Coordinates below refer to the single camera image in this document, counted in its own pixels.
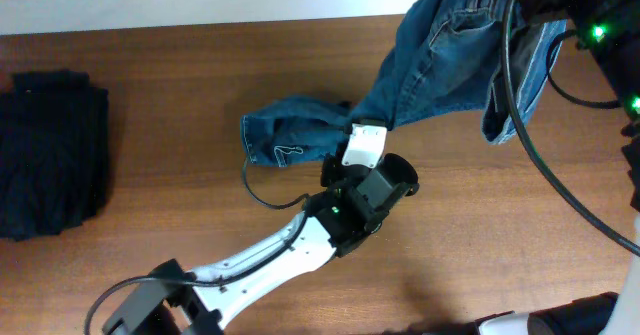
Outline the blue denim jeans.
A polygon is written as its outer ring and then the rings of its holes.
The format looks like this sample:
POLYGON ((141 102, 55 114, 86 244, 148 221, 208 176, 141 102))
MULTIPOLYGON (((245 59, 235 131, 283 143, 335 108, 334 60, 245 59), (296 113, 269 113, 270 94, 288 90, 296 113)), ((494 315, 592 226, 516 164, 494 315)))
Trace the blue denim jeans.
POLYGON ((290 96, 241 119, 248 160, 287 167, 320 161, 345 143, 345 128, 379 120, 388 129, 480 110, 487 142, 514 137, 501 68, 507 0, 418 0, 396 32, 369 93, 354 108, 290 96))

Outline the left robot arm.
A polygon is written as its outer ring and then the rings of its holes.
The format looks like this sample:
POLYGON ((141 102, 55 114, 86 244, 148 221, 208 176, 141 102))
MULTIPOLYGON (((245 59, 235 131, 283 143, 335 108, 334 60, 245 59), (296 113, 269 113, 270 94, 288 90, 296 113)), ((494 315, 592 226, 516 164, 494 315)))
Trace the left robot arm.
POLYGON ((418 189, 414 168, 385 153, 386 126, 360 120, 339 127, 347 139, 324 159, 322 191, 301 195, 301 211, 281 230, 216 263, 184 270, 176 260, 123 280, 97 299, 133 291, 104 322, 105 335, 221 334, 249 305, 285 282, 358 248, 394 205, 418 189))

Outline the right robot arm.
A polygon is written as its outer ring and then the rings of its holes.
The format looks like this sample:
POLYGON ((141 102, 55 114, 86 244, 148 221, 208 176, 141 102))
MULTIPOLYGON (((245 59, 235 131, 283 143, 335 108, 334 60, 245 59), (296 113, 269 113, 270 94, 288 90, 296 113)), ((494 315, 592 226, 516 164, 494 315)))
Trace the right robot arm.
POLYGON ((588 51, 615 94, 597 109, 622 109, 629 122, 622 133, 629 142, 621 151, 632 184, 639 183, 639 0, 506 0, 501 20, 500 65, 508 114, 532 163, 556 192, 591 226, 631 254, 621 292, 574 300, 528 313, 508 312, 481 321, 481 334, 636 334, 639 331, 639 241, 613 230, 583 205, 556 177, 537 153, 516 105, 510 69, 512 17, 526 24, 568 19, 574 27, 556 36, 554 47, 573 37, 588 51))

